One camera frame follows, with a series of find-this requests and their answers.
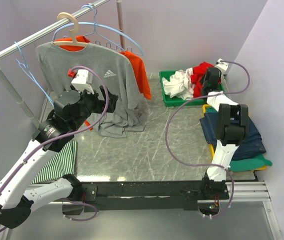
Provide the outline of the red t shirt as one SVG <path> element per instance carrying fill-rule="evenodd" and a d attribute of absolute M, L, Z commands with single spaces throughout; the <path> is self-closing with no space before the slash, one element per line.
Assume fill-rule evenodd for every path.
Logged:
<path fill-rule="evenodd" d="M 200 97 L 202 95 L 203 81 L 207 68 L 213 67 L 213 64 L 203 62 L 198 66 L 193 67 L 193 74 L 190 76 L 191 83 L 194 85 L 193 97 Z"/>

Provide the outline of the white t shirt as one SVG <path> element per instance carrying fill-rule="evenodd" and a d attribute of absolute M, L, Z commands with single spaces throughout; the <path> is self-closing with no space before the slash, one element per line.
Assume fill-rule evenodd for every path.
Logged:
<path fill-rule="evenodd" d="M 194 94 L 194 84 L 191 82 L 193 68 L 175 71 L 170 77 L 162 77 L 165 95 L 170 98 L 178 97 L 182 100 L 190 100 Z"/>

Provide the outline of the light blue hanger of red shirt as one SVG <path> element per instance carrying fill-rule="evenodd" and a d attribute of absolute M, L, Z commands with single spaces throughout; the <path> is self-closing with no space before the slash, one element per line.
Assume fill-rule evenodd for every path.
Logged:
<path fill-rule="evenodd" d="M 17 47 L 18 52 L 20 53 L 20 56 L 22 57 L 22 61 L 16 59 L 17 65 L 20 67 L 20 69 L 26 74 L 27 77 L 31 79 L 31 81 L 44 93 L 47 100 L 50 102 L 50 104 L 53 106 L 53 100 L 47 93 L 47 91 L 44 90 L 44 88 L 39 84 L 39 82 L 36 80 L 35 76 L 32 74 L 29 65 L 27 64 L 27 61 L 24 57 L 24 54 L 17 42 L 14 42 L 14 46 Z"/>

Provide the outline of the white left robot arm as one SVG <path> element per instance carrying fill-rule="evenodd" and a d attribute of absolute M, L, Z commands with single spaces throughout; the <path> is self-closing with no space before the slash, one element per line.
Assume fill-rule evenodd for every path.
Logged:
<path fill-rule="evenodd" d="M 28 190 L 41 169 L 71 141 L 92 114 L 115 111 L 119 97 L 100 88 L 99 93 L 75 89 L 64 91 L 54 101 L 54 109 L 36 129 L 22 156 L 0 181 L 0 225 L 13 229 L 32 212 L 59 199 L 79 201 L 84 193 L 82 183 L 66 174 L 53 183 Z"/>

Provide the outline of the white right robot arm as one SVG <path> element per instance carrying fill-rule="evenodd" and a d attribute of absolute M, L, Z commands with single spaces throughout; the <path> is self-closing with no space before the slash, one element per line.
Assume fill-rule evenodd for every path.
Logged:
<path fill-rule="evenodd" d="M 209 67 L 201 79 L 202 95 L 207 95 L 207 104 L 218 112 L 215 138 L 217 145 L 211 165 L 202 178 L 201 195 L 210 200 L 227 192 L 225 181 L 231 160 L 239 145 L 248 136 L 249 110 L 218 90 L 222 72 Z"/>

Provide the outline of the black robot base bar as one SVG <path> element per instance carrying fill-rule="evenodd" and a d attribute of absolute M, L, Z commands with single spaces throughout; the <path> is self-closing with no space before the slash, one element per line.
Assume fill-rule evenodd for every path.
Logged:
<path fill-rule="evenodd" d="M 100 211 L 183 209 L 196 211 L 199 201 L 230 200 L 226 182 L 207 178 L 191 181 L 83 182 L 67 200 L 84 202 Z"/>

